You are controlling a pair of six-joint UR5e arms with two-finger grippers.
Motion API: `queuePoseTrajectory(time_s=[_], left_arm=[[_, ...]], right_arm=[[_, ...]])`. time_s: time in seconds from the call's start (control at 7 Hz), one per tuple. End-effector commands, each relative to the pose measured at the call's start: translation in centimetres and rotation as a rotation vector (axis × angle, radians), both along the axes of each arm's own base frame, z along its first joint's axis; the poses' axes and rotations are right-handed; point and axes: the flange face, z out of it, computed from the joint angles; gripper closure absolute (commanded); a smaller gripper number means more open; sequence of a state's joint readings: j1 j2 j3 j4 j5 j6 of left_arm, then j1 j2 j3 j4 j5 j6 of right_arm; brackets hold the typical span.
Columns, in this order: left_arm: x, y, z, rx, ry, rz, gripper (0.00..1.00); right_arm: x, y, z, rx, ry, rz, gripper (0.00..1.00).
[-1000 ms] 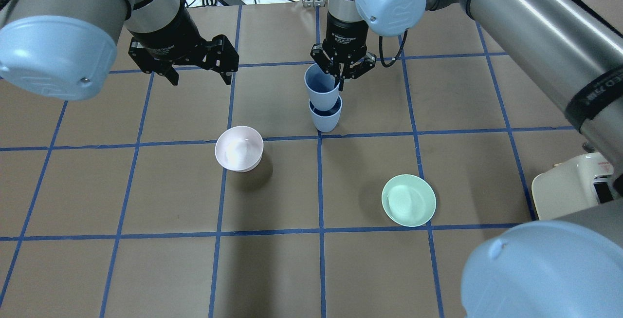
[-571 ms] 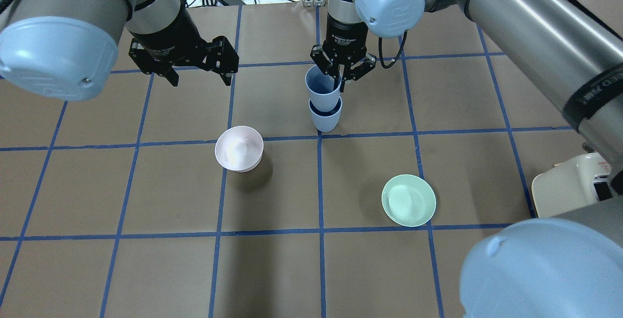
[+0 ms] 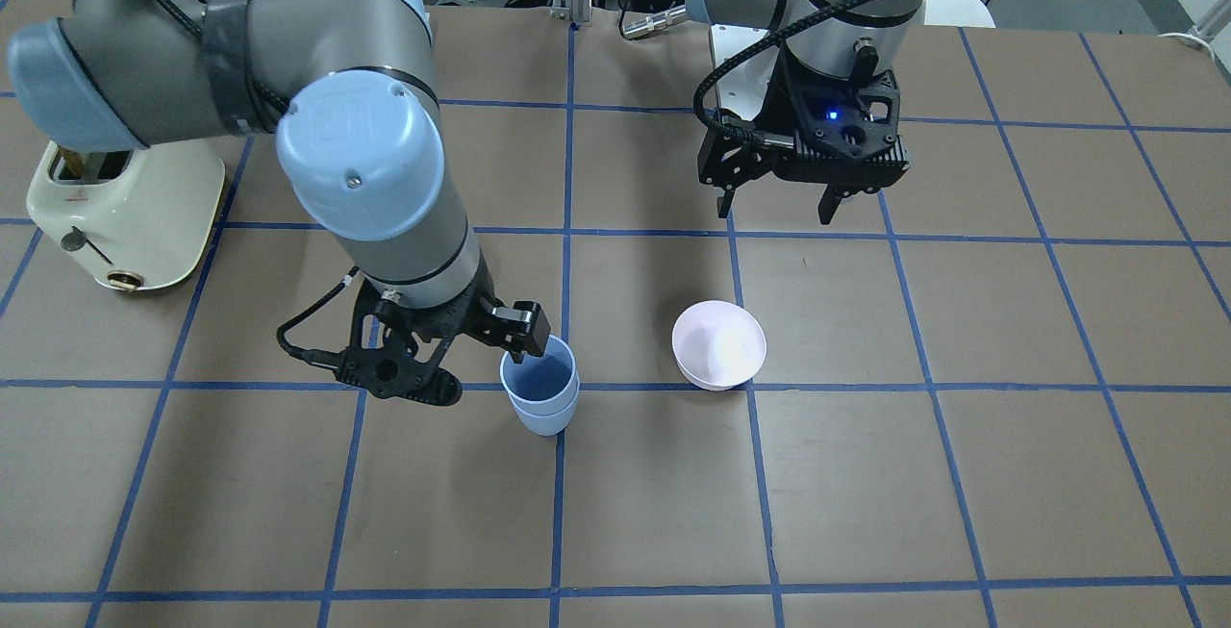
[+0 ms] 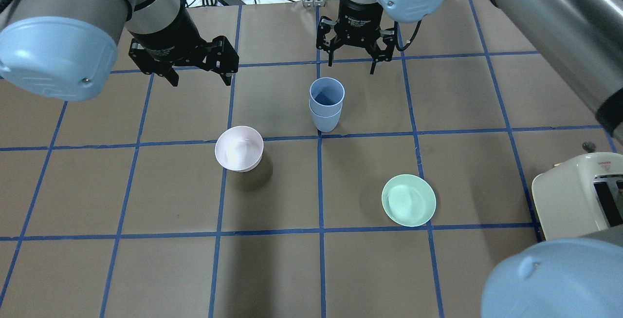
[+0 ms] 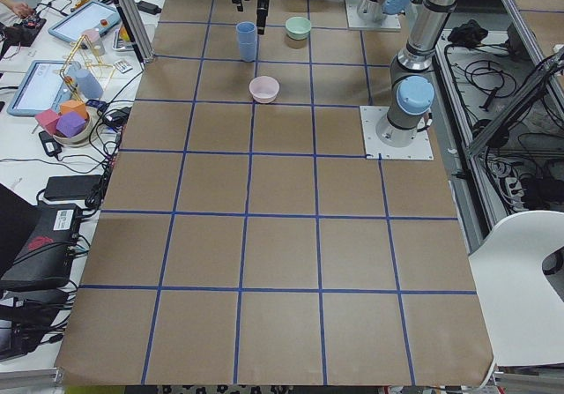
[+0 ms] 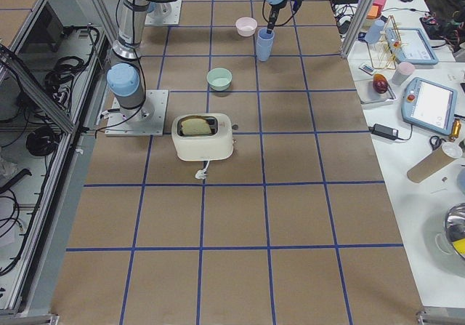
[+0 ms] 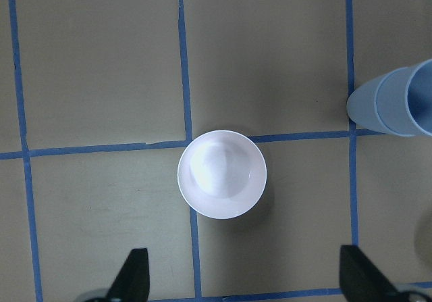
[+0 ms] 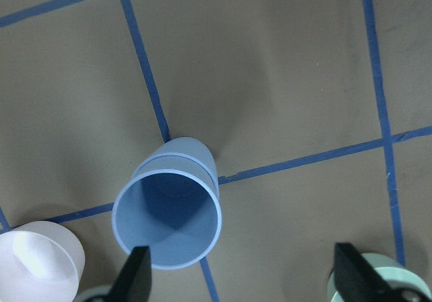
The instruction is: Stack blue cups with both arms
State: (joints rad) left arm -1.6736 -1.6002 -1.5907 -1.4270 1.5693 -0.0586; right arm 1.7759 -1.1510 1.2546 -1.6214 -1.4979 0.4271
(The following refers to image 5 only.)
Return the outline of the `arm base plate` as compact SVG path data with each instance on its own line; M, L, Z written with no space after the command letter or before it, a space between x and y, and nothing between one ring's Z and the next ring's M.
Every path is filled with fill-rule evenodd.
M399 32L397 14L389 15L382 7L386 0L345 0L348 28L359 31Z
M425 119L414 129L400 130L388 120L388 107L360 106L365 156L369 160L433 160Z

